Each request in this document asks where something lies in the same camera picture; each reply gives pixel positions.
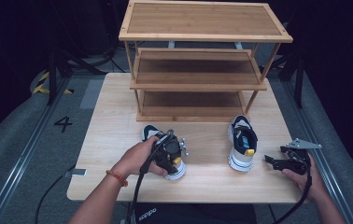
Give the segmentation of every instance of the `rack leg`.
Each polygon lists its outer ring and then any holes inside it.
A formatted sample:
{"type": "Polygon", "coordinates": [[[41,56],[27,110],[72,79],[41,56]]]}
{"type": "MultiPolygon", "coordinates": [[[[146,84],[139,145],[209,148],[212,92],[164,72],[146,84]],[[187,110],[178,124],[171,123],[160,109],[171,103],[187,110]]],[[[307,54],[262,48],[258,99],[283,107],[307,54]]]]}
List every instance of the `rack leg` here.
{"type": "Polygon", "coordinates": [[[136,100],[136,107],[138,108],[138,113],[141,114],[142,110],[141,110],[141,104],[139,104],[138,91],[134,90],[134,94],[135,94],[135,100],[136,100]]]}
{"type": "Polygon", "coordinates": [[[251,55],[250,55],[250,57],[253,59],[254,57],[255,57],[255,53],[256,53],[256,51],[258,50],[258,43],[255,43],[254,44],[254,46],[253,46],[253,48],[252,48],[252,51],[251,51],[251,55]]]}
{"type": "Polygon", "coordinates": [[[134,67],[133,63],[131,61],[131,52],[130,52],[130,47],[128,46],[128,42],[124,41],[124,46],[126,48],[126,54],[127,54],[127,61],[128,65],[130,66],[130,74],[131,74],[131,79],[135,80],[135,75],[134,75],[134,67]]]}
{"type": "Polygon", "coordinates": [[[138,42],[134,41],[135,52],[138,53],[138,42]]]}
{"type": "Polygon", "coordinates": [[[251,96],[251,98],[249,99],[249,102],[248,102],[246,111],[244,112],[245,114],[248,114],[248,110],[249,110],[250,107],[252,106],[253,101],[255,100],[256,96],[258,95],[258,92],[259,92],[259,91],[254,91],[254,92],[252,93],[252,96],[251,96]]]}
{"type": "Polygon", "coordinates": [[[264,66],[263,71],[261,72],[261,82],[263,82],[264,79],[266,78],[267,73],[269,72],[270,66],[272,66],[273,60],[275,59],[276,53],[278,52],[279,46],[281,46],[281,44],[277,43],[273,47],[273,51],[270,54],[269,61],[267,62],[266,66],[264,66]]]}

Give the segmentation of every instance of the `yellow shoe tag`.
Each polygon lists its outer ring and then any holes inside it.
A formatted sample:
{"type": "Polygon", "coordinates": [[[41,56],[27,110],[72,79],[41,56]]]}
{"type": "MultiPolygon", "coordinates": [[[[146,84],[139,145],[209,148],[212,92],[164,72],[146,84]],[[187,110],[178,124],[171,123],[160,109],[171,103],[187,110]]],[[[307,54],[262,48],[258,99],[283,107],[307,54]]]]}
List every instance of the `yellow shoe tag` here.
{"type": "Polygon", "coordinates": [[[255,154],[254,149],[247,149],[246,152],[244,153],[245,156],[253,156],[255,154]]]}
{"type": "Polygon", "coordinates": [[[175,159],[173,160],[173,164],[174,164],[174,165],[178,165],[178,164],[180,164],[181,161],[182,161],[182,159],[180,159],[180,157],[175,158],[175,159]]]}

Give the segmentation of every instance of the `yellow tape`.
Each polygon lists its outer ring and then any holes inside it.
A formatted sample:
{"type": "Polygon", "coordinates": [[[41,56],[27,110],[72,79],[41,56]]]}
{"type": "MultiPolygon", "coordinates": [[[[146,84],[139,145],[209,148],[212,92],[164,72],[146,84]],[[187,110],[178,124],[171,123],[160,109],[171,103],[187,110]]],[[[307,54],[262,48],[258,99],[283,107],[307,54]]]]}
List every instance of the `yellow tape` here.
{"type": "MultiPolygon", "coordinates": [[[[42,93],[47,93],[47,94],[50,93],[50,91],[48,89],[42,89],[43,84],[45,83],[46,78],[48,78],[48,77],[49,77],[49,72],[43,74],[43,76],[37,82],[37,85],[34,88],[33,93],[37,93],[37,92],[42,92],[42,93]]],[[[75,92],[74,90],[65,90],[64,94],[72,94],[74,92],[75,92]]]]}
{"type": "Polygon", "coordinates": [[[48,76],[49,76],[49,72],[43,74],[43,76],[37,82],[37,85],[36,85],[33,93],[37,93],[37,92],[49,93],[49,90],[42,89],[43,84],[45,83],[46,78],[48,78],[48,76]]]}

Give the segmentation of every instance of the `sneaker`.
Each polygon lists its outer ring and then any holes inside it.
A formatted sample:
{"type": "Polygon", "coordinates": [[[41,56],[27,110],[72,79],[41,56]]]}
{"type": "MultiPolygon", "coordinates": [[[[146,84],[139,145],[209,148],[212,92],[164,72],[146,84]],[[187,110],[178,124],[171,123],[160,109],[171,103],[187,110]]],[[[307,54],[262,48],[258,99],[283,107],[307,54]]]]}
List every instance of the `sneaker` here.
{"type": "Polygon", "coordinates": [[[153,135],[161,137],[164,135],[164,133],[153,125],[149,124],[145,126],[145,128],[142,130],[142,141],[147,141],[153,135]]]}
{"type": "Polygon", "coordinates": [[[183,160],[180,160],[180,162],[174,166],[176,167],[177,172],[173,174],[168,174],[164,178],[168,180],[176,180],[186,173],[186,164],[183,162],[183,160]]]}
{"type": "Polygon", "coordinates": [[[233,147],[228,158],[234,170],[248,172],[256,152],[258,138],[246,117],[238,115],[229,124],[228,135],[233,147]]]}

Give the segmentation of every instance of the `tabletop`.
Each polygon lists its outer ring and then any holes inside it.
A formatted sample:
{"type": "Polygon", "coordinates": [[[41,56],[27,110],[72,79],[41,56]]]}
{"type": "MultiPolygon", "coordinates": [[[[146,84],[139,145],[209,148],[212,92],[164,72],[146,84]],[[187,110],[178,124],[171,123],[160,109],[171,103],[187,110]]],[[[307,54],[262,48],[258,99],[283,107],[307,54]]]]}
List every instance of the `tabletop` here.
{"type": "MultiPolygon", "coordinates": [[[[82,201],[92,192],[123,153],[141,141],[147,122],[136,121],[134,91],[129,90],[130,74],[106,75],[92,120],[80,151],[77,168],[86,175],[72,177],[67,196],[82,201]]],[[[159,129],[173,129],[186,138],[189,156],[182,157],[187,172],[178,180],[146,174],[139,202],[160,203],[296,203],[301,192],[271,164],[264,155],[286,159],[279,147],[291,141],[275,96],[269,85],[261,91],[249,118],[258,136],[258,149],[252,169],[233,170],[227,162],[232,143],[227,136],[228,122],[151,122],[159,129]]],[[[129,186],[122,188],[118,201],[131,201],[137,176],[130,175],[129,186]]]]}

